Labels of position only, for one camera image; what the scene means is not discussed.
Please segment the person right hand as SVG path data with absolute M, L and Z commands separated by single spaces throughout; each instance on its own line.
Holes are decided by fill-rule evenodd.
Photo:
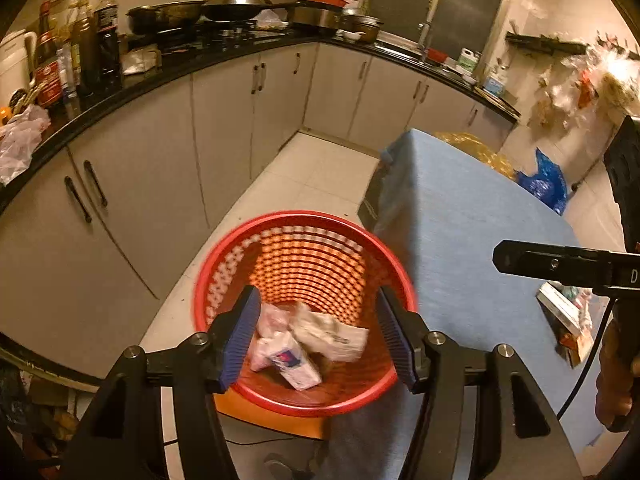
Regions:
M 600 373 L 597 378 L 596 413 L 598 421 L 612 430 L 617 417 L 626 417 L 634 401 L 631 396 L 634 380 L 639 377 L 639 357 L 626 364 L 618 353 L 622 341 L 620 324 L 608 323 L 600 348 Z

